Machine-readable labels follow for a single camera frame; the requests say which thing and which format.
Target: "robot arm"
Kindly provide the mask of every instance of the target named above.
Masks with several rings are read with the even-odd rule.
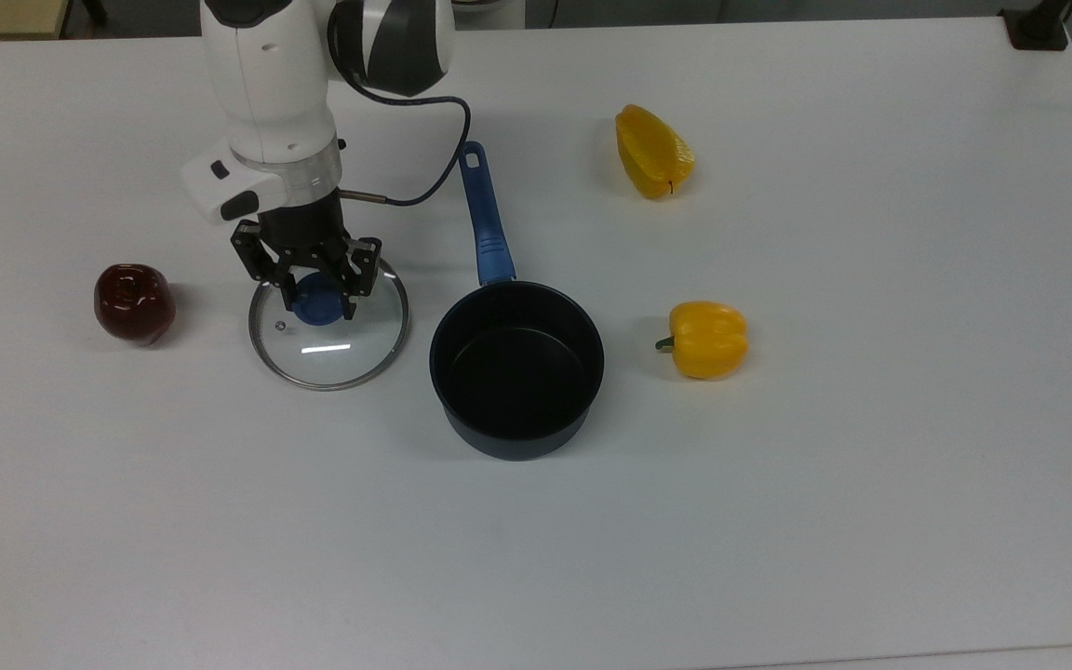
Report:
[[[209,221],[238,222],[230,242],[248,274],[277,285],[286,309],[293,268],[311,267],[353,317],[379,241],[353,240],[342,221],[328,47],[358,84],[414,95],[447,71],[449,0],[200,0],[200,36],[226,136],[183,166],[188,192]]]

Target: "blue handle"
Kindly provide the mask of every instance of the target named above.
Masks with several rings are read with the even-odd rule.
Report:
[[[474,157],[472,166],[467,157]],[[498,205],[494,202],[494,187],[490,184],[490,168],[486,166],[486,150],[477,142],[465,142],[461,155],[462,184],[468,219],[474,224],[474,248],[477,253],[477,283],[494,284],[495,281],[516,279],[516,266],[503,237],[503,222],[498,221]]]

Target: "yellow bell pepper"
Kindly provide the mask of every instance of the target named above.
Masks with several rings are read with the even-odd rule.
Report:
[[[617,157],[644,198],[673,194],[694,172],[694,152],[652,111],[628,105],[614,117]]]
[[[721,377],[747,355],[747,319],[723,302],[681,302],[668,315],[668,331],[672,338],[656,342],[656,349],[671,351],[686,377]]]

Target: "red apple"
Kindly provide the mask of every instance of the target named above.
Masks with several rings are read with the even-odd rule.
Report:
[[[176,318],[172,289],[159,270],[145,265],[111,265],[93,289],[98,323],[115,338],[136,344],[160,339]]]

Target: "saucepan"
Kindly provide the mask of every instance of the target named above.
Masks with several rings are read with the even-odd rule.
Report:
[[[504,461],[528,461],[582,428],[604,381],[604,343],[565,293],[516,279],[482,146],[467,142],[459,164],[480,287],[441,319],[429,373],[465,442]]]

